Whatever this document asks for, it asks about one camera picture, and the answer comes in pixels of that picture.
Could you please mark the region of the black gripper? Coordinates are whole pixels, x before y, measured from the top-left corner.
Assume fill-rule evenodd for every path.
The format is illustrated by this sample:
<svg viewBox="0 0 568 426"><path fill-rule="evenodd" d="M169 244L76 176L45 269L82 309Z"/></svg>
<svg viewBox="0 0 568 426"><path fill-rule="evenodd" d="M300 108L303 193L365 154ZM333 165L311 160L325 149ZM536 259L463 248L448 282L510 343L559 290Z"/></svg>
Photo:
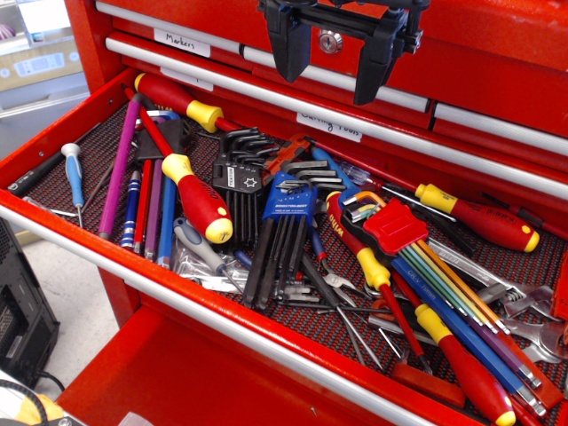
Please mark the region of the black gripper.
<svg viewBox="0 0 568 426"><path fill-rule="evenodd" d="M312 28L327 29L364 41L359 54L353 103L375 101L403 53L420 46L422 13L429 1L358 1L358 5L384 6L380 17L345 9L346 1L329 5L317 1L260 1L275 66L293 83L310 64Z"/></svg>

